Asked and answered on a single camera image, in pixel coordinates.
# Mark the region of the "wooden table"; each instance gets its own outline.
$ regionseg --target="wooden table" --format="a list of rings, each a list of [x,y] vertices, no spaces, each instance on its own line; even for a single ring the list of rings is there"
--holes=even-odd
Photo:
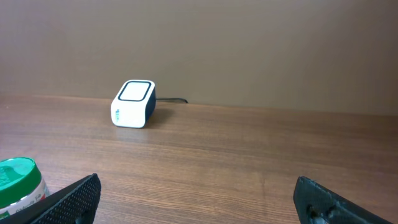
[[[158,103],[144,129],[111,100],[0,96],[0,159],[33,157],[52,192],[98,173],[95,223],[298,223],[305,175],[398,222],[398,118]]]

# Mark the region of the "green lid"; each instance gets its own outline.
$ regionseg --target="green lid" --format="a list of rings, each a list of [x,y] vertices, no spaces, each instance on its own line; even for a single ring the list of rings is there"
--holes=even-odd
[[[31,158],[17,157],[0,162],[0,208],[29,195],[40,184],[42,174]]]

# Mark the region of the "black textured pad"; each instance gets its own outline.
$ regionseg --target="black textured pad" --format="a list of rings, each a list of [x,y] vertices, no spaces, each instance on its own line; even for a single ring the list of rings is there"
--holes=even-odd
[[[390,223],[306,177],[298,178],[293,201],[301,224],[315,223],[314,218],[329,224]]]
[[[87,176],[45,200],[0,220],[0,224],[91,224],[100,202],[97,174]]]

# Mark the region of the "jar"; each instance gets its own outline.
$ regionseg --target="jar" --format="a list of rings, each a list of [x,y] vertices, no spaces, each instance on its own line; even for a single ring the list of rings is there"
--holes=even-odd
[[[0,219],[49,195],[47,185],[33,159],[16,157],[0,162]]]

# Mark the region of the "white cube device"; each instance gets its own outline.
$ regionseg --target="white cube device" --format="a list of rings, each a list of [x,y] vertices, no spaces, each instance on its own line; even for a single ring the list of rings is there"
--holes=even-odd
[[[111,105],[112,122],[116,126],[142,128],[155,110],[155,83],[129,80],[124,83]]]

